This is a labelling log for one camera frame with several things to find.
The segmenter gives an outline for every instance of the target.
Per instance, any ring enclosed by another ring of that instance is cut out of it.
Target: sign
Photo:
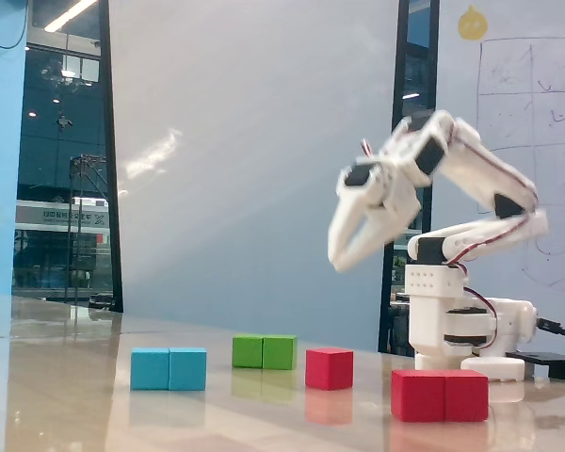
[[[108,234],[108,207],[83,205],[81,214],[81,232],[91,234]],[[73,206],[72,231],[77,232],[79,206]],[[56,202],[18,201],[16,213],[16,229],[33,231],[67,232],[69,222],[69,205]]]

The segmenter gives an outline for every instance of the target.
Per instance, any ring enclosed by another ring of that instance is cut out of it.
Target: blue block
[[[131,390],[167,391],[170,383],[168,348],[133,348],[130,364]]]
[[[169,390],[204,391],[207,351],[204,348],[169,349]]]

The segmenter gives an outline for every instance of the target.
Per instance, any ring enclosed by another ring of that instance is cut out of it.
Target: red wire
[[[464,291],[470,293],[471,295],[474,295],[477,299],[479,299],[479,301],[481,301],[483,304],[485,304],[490,311],[492,311],[493,318],[496,321],[496,327],[493,330],[492,340],[488,344],[486,344],[485,346],[481,346],[479,348],[491,347],[492,344],[494,343],[494,341],[496,340],[496,337],[498,337],[498,313],[496,312],[493,305],[485,297],[483,297],[482,295],[479,295],[478,292],[476,292],[475,290],[473,290],[469,287],[464,287]]]
[[[520,186],[522,186],[523,188],[526,188],[527,190],[530,190],[530,187],[527,186],[527,184],[517,175],[507,171],[506,169],[504,169],[503,167],[499,166],[498,164],[492,162],[492,160],[490,160],[488,157],[486,157],[485,155],[483,155],[482,153],[479,153],[479,151],[477,149],[475,149],[473,146],[471,146],[469,143],[467,143],[466,141],[463,141],[460,138],[457,138],[455,136],[455,130],[456,130],[456,126],[452,126],[452,131],[450,132],[450,139],[448,140],[448,144],[450,144],[452,142],[452,140],[456,140],[458,142],[460,142],[460,144],[462,144],[464,147],[468,148],[472,153],[474,153],[477,157],[479,157],[480,159],[484,160],[486,163],[488,163],[489,165],[492,165],[494,168],[496,168],[497,170],[505,173],[508,177],[510,177],[512,180],[516,181],[517,184],[519,184]],[[535,191],[532,191],[531,194],[534,196],[534,198],[536,199],[536,203],[538,203],[538,194]]]
[[[363,139],[362,141],[360,141],[360,144],[361,144],[362,150],[366,154],[366,156],[372,157],[373,156],[373,150],[370,149],[370,144],[368,144],[368,141]]]
[[[481,245],[490,245],[493,242],[497,242],[498,240],[500,240],[501,238],[506,237],[509,234],[514,233],[515,231],[517,231],[519,228],[521,228],[524,224],[526,224],[529,221],[529,216],[525,217],[524,219],[522,219],[521,221],[519,221],[516,225],[514,225],[512,228],[510,228],[507,231],[504,231],[503,233],[499,234],[499,235],[495,235],[494,237],[491,237],[483,242],[479,242],[479,243],[474,243],[473,245],[469,245],[467,248],[465,248],[464,250],[462,250],[461,252],[459,252],[456,256],[454,256],[452,259],[450,259],[447,262],[447,265],[449,266],[453,266],[455,265],[460,258],[464,257],[465,254],[467,254],[468,252],[471,252],[472,250],[479,248]]]

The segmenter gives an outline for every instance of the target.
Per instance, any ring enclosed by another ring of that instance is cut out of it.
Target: black cable
[[[19,39],[17,40],[17,42],[15,42],[13,45],[1,45],[0,44],[0,48],[4,49],[4,50],[10,50],[10,49],[14,49],[15,47],[17,47],[21,41],[23,40],[23,37],[25,36],[25,31],[27,29],[27,9],[29,7],[29,2],[26,1],[25,2],[25,19],[24,19],[24,23],[23,23],[23,31],[21,32],[21,36],[19,37]]]
[[[558,322],[553,322],[552,320],[548,320],[546,318],[539,318],[537,326],[542,331],[565,336],[565,328]]]

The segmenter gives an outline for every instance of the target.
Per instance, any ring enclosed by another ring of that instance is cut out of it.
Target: yellow sticker
[[[473,6],[467,9],[459,19],[459,33],[465,40],[480,40],[488,31],[488,21],[485,16]]]

